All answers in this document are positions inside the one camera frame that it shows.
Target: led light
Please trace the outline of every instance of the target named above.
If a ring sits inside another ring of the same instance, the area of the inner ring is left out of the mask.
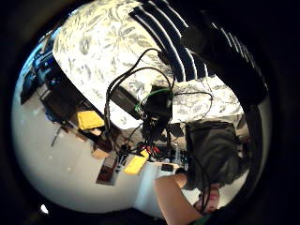
[[[48,211],[48,209],[46,208],[46,205],[45,204],[42,204],[41,206],[40,206],[40,211],[43,213],[43,214],[49,214],[49,211]]]

